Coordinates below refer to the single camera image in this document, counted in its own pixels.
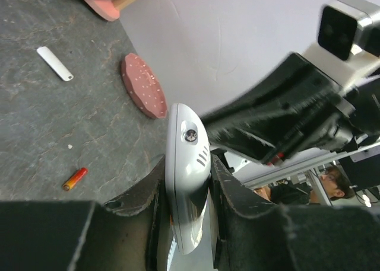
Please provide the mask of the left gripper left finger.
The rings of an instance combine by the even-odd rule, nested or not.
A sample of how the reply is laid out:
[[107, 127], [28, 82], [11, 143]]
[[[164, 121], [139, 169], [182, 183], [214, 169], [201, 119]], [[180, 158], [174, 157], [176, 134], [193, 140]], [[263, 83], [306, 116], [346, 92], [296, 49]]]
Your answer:
[[92, 200], [1, 202], [2, 270], [166, 270], [165, 161], [124, 193]]

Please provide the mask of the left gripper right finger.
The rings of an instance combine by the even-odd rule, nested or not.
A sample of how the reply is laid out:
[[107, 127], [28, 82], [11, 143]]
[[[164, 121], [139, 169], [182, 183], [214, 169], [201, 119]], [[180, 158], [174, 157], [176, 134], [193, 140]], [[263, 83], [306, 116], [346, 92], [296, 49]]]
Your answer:
[[275, 205], [211, 158], [217, 270], [378, 270], [379, 208]]

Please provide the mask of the white remote control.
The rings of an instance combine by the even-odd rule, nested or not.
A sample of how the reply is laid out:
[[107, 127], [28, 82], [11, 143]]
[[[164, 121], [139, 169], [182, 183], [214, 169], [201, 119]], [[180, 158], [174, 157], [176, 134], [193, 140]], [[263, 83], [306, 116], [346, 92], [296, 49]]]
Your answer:
[[201, 242], [210, 174], [210, 144], [200, 117], [185, 104], [173, 104], [167, 128], [165, 185], [174, 236], [183, 255]]

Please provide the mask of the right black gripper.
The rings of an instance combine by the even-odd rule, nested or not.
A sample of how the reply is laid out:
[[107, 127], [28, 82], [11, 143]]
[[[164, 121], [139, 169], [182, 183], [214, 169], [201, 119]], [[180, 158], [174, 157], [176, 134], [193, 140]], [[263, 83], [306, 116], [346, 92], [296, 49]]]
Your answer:
[[379, 84], [339, 86], [298, 53], [201, 118], [212, 145], [278, 166], [298, 152], [353, 151], [379, 136]]

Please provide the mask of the white remote battery cover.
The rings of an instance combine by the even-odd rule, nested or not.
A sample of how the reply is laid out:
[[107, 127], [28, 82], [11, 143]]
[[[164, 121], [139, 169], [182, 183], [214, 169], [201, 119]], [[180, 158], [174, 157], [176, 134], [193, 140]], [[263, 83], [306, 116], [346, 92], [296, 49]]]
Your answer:
[[73, 80], [73, 74], [57, 58], [57, 56], [46, 46], [37, 48], [38, 55], [49, 65], [49, 67], [60, 77], [61, 80], [69, 82]]

